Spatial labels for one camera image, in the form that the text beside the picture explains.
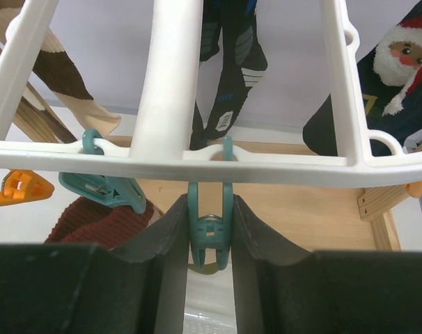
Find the black blue sport sock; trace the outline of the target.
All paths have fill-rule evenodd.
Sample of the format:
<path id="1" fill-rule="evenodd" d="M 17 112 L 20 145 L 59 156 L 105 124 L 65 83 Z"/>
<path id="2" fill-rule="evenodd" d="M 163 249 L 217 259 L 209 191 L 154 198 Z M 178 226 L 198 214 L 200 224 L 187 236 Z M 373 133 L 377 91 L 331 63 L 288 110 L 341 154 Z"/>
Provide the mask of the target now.
<path id="1" fill-rule="evenodd" d="M 267 69 L 257 36 L 256 4 L 256 1 L 203 2 L 200 61 L 223 51 L 217 95 L 204 130 L 208 139 L 228 133 L 249 91 Z"/>

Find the brown cream striped sock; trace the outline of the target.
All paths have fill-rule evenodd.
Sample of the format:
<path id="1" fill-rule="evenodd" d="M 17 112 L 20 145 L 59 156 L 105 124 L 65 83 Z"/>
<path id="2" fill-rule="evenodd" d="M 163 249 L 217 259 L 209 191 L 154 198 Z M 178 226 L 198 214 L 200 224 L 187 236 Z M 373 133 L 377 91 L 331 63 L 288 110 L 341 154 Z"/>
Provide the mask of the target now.
<path id="1" fill-rule="evenodd" d="M 0 42 L 6 42 L 8 25 L 23 5 L 23 1 L 0 1 Z M 119 126 L 120 116 L 93 99 L 77 67 L 51 30 L 45 34 L 33 72 L 84 129 L 95 129 L 106 136 Z M 13 123 L 35 142 L 72 143 L 77 140 L 30 83 L 24 89 Z"/>

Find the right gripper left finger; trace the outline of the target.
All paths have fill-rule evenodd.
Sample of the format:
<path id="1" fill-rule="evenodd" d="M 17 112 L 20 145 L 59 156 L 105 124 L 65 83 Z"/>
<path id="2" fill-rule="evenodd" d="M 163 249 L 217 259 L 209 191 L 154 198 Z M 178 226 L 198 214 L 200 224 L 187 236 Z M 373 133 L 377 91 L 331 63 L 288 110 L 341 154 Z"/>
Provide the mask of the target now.
<path id="1" fill-rule="evenodd" d="M 113 250 L 0 244 L 0 333 L 181 333 L 187 198 Z"/>

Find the teal clothes peg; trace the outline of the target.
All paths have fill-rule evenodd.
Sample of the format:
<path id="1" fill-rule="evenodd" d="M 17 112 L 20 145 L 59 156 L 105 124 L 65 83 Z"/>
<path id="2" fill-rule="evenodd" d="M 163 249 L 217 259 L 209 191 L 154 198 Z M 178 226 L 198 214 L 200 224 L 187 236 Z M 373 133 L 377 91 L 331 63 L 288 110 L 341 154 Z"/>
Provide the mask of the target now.
<path id="1" fill-rule="evenodd" d="M 207 249 L 215 251 L 216 261 L 210 267 L 223 271 L 228 265 L 232 239 L 233 185 L 224 182 L 222 186 L 222 215 L 199 215 L 198 184 L 190 182 L 187 190 L 187 211 L 189 240 L 194 266 L 204 270 Z"/>
<path id="2" fill-rule="evenodd" d="M 101 205 L 130 206 L 137 214 L 146 210 L 146 196 L 133 178 L 60 172 L 58 180 L 67 190 Z"/>

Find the white round clip hanger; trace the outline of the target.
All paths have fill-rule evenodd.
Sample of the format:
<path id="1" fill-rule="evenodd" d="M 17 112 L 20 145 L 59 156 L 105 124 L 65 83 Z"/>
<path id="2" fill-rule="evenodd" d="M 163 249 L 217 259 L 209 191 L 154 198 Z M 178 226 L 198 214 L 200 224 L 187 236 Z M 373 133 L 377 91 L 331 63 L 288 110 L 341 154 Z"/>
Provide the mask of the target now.
<path id="1" fill-rule="evenodd" d="M 344 1 L 320 4 L 339 157 L 252 153 L 221 145 L 187 149 L 198 79 L 202 4 L 156 1 L 146 76 L 129 148 L 95 140 L 102 156 L 70 144 L 6 140 L 52 20 L 55 1 L 27 1 L 0 55 L 0 168 L 65 171 L 156 180 L 307 184 L 363 188 L 422 180 L 422 151 L 407 154 L 392 136 L 369 130 L 355 54 L 360 40 Z"/>

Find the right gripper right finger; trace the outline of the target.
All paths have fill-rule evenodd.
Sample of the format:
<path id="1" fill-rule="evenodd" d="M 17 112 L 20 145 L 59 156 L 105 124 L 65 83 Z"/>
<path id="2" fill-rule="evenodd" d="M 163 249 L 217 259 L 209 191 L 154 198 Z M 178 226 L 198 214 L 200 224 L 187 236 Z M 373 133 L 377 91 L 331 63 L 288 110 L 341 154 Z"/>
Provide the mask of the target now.
<path id="1" fill-rule="evenodd" d="M 239 333 L 422 333 L 422 253 L 314 251 L 234 198 Z"/>

